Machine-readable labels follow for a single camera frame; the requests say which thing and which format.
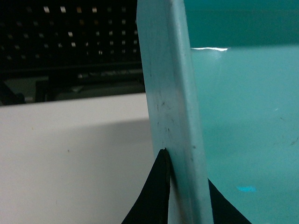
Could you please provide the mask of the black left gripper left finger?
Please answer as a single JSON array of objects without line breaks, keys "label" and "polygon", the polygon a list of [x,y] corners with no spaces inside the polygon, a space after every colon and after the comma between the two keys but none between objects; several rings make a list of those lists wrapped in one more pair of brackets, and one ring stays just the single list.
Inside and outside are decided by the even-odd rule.
[{"label": "black left gripper left finger", "polygon": [[170,156],[161,149],[123,224],[166,224],[170,198]]}]

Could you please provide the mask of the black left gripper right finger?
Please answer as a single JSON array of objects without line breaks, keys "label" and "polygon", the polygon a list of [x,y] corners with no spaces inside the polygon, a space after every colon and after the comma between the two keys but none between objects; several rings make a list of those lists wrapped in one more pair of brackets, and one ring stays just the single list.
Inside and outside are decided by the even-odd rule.
[{"label": "black left gripper right finger", "polygon": [[208,179],[214,224],[251,224]]}]

